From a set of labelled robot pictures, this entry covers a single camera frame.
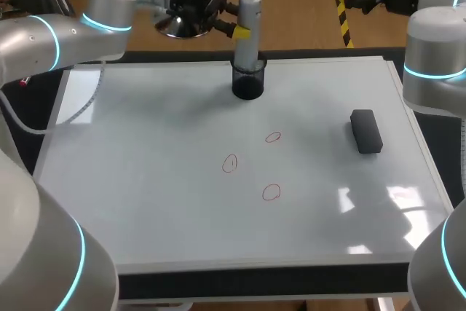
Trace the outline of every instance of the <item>whiteboard eraser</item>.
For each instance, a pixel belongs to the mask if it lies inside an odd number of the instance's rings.
[[[371,109],[355,109],[351,113],[351,128],[359,153],[380,153],[384,144]]]

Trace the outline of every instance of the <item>red marker drawing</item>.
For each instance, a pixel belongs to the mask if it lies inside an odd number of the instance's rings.
[[[269,136],[265,138],[265,142],[272,143],[272,142],[280,140],[281,137],[282,137],[282,133],[280,131],[275,131],[274,133],[270,134]]]
[[[230,154],[226,159],[224,164],[222,165],[221,169],[225,173],[232,173],[236,170],[238,166],[238,159],[236,157],[236,154]]]
[[[280,186],[277,184],[268,185],[262,192],[262,198],[266,201],[276,200],[282,194]]]

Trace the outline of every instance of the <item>white cable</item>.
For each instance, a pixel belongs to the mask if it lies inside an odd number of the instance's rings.
[[[99,75],[99,80],[97,82],[97,86],[95,87],[94,93],[92,94],[92,96],[90,97],[88,102],[86,102],[86,104],[82,108],[80,108],[79,111],[77,111],[75,114],[73,114],[71,117],[69,117],[65,122],[62,122],[62,123],[60,123],[58,125],[65,125],[65,124],[69,124],[69,123],[73,122],[77,117],[79,117],[81,114],[83,114],[83,112],[86,111],[89,108],[90,105],[92,105],[95,98],[97,97],[100,86],[102,85],[103,72],[105,70],[105,64],[106,64],[105,61],[102,61],[102,64],[100,66],[100,75]],[[0,90],[0,100],[5,105],[5,109],[8,111],[9,115],[13,118],[15,123],[21,129],[26,131],[27,133],[34,134],[34,135],[45,135],[45,134],[52,133],[53,131],[55,131],[55,129],[58,126],[58,125],[56,125],[54,127],[51,127],[49,129],[44,129],[44,130],[32,129],[31,127],[28,127],[27,125],[25,125],[21,121],[21,119],[17,116],[17,114],[16,114],[15,110],[13,109],[12,105],[9,103],[8,98],[6,97],[4,92],[1,91],[1,90]]]
[[[466,120],[461,120],[461,183],[466,196]]]

